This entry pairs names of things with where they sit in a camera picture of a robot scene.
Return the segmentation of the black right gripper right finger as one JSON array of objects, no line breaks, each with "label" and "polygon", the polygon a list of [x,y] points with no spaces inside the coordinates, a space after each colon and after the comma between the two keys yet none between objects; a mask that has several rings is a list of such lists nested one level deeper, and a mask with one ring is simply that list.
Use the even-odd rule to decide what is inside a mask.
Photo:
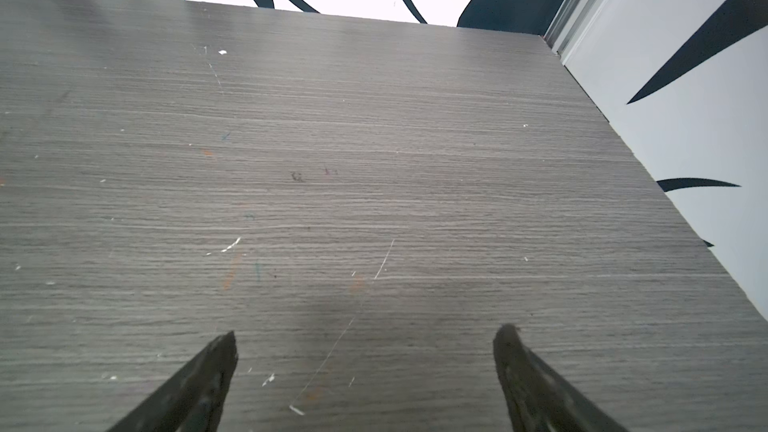
[{"label": "black right gripper right finger", "polygon": [[623,431],[522,342],[513,324],[493,340],[497,376],[514,431]]}]

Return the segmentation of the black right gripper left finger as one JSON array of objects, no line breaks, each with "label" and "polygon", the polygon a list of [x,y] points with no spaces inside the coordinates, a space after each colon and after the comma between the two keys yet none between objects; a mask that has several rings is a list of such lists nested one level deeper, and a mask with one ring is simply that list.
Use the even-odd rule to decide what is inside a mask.
[{"label": "black right gripper left finger", "polygon": [[110,430],[216,432],[237,363],[235,333],[216,337]]}]

